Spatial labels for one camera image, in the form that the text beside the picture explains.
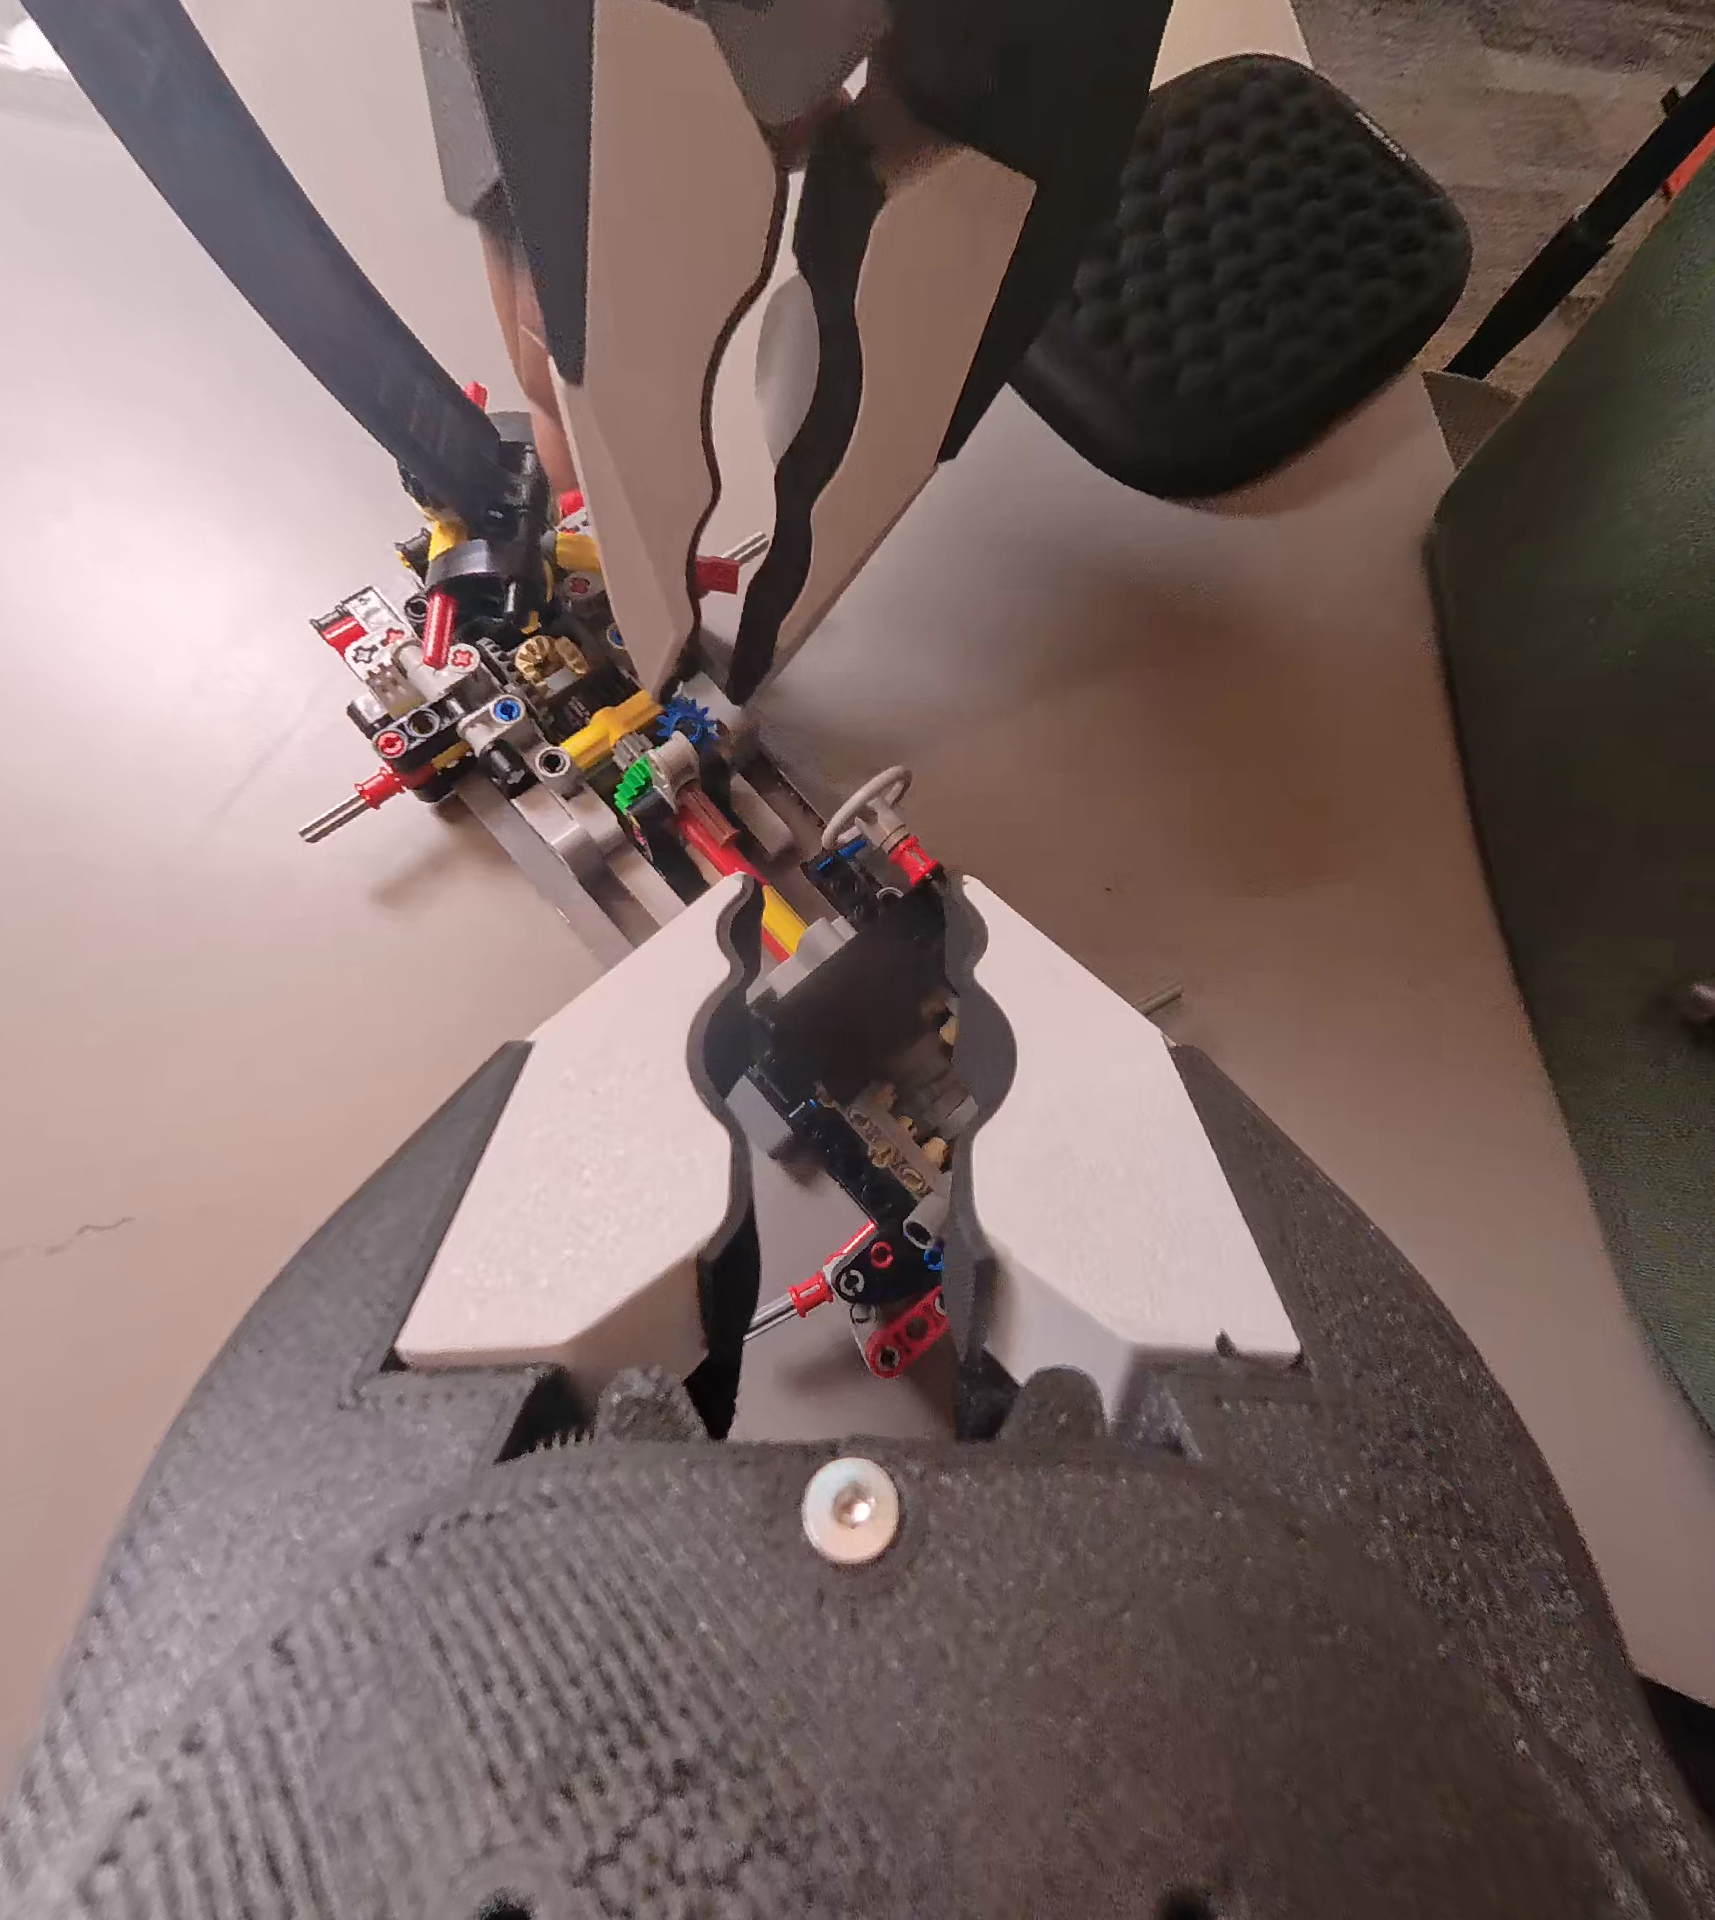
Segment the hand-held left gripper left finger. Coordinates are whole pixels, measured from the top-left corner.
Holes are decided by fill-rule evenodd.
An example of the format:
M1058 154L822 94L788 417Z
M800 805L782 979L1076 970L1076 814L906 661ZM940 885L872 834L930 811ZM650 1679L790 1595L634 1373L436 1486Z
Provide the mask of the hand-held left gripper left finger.
M558 1369L688 1389L728 1433L760 1292L748 1066L764 887L716 883L536 1028L394 1355L414 1374Z

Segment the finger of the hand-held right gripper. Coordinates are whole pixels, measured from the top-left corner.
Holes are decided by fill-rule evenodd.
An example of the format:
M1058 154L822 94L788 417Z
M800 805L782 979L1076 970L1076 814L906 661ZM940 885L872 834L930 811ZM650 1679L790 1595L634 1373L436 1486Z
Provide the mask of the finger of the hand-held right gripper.
M864 132L816 139L794 228L816 381L774 461L774 537L728 663L736 705L816 635L940 469L1034 193L966 145L886 157Z
M462 4L552 383L638 685L700 626L724 350L774 271L770 132L808 102L802 4Z

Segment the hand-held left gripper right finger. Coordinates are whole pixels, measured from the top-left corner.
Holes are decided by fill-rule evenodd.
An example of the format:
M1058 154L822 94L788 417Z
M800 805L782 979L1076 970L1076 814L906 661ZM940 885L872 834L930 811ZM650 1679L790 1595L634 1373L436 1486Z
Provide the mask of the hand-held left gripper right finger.
M1074 1369L1114 1421L1154 1370L1286 1374L1302 1336L1164 1033L982 879L944 907L974 1103L944 1271L966 1374Z

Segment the long black lego strip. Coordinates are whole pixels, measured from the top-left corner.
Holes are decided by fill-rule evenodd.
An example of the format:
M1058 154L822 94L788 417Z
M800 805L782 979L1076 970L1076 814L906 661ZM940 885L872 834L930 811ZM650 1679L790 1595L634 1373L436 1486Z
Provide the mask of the long black lego strip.
M424 507L506 533L520 456L302 191L178 3L28 3L126 154Z

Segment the lego car chassis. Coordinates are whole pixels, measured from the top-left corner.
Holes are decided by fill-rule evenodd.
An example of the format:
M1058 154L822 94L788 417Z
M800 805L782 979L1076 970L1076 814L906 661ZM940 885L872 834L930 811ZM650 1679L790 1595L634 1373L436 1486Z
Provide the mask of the lego car chassis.
M954 1065L946 896L904 819L910 770L822 823L700 673L638 685L608 619L582 497L550 503L522 449L512 540L430 519L400 548L414 595L350 595L316 623L358 683L374 775L302 829L318 844L398 800L462 800L610 970L714 885L764 887L748 1066L728 1092L752 1150L760 1292L744 1353L826 1312L896 1380L958 1341L946 1222L974 1103Z

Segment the person's right hand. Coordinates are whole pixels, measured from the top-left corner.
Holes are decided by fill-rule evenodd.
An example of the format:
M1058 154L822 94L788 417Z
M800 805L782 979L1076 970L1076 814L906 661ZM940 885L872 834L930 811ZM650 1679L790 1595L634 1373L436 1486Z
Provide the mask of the person's right hand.
M526 398L534 447L556 495L582 486L562 419L538 288L512 228L480 224L486 276L504 349Z

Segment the black and orange rod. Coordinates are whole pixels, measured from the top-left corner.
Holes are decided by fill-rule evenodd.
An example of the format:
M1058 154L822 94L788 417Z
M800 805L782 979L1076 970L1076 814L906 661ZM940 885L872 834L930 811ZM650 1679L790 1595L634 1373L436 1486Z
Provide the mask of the black and orange rod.
M1674 198L1715 148L1715 61L1662 113L1660 125L1600 193L1558 228L1500 295L1446 364L1462 378L1488 378L1606 260L1652 198Z

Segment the green shirt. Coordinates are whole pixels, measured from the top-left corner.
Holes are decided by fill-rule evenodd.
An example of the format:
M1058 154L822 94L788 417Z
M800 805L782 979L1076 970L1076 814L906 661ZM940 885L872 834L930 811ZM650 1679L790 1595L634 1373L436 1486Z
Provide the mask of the green shirt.
M1448 488L1466 791L1616 1274L1715 1438L1715 153Z

